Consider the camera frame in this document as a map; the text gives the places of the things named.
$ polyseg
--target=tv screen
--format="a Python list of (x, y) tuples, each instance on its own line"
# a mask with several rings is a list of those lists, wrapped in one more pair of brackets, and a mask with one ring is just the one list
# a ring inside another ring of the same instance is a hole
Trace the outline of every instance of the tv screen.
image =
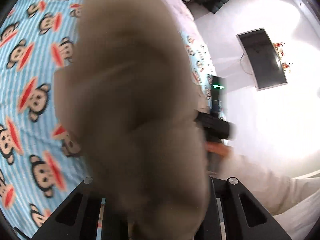
[(278, 54), (263, 28), (237, 36), (250, 60), (258, 90), (287, 84)]

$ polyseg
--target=bright light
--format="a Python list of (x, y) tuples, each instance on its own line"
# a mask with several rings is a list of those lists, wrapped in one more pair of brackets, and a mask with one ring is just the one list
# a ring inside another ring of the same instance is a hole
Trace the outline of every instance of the bright light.
[(220, 89), (224, 89), (224, 86), (213, 85), (213, 87), (215, 87), (215, 88), (220, 88)]

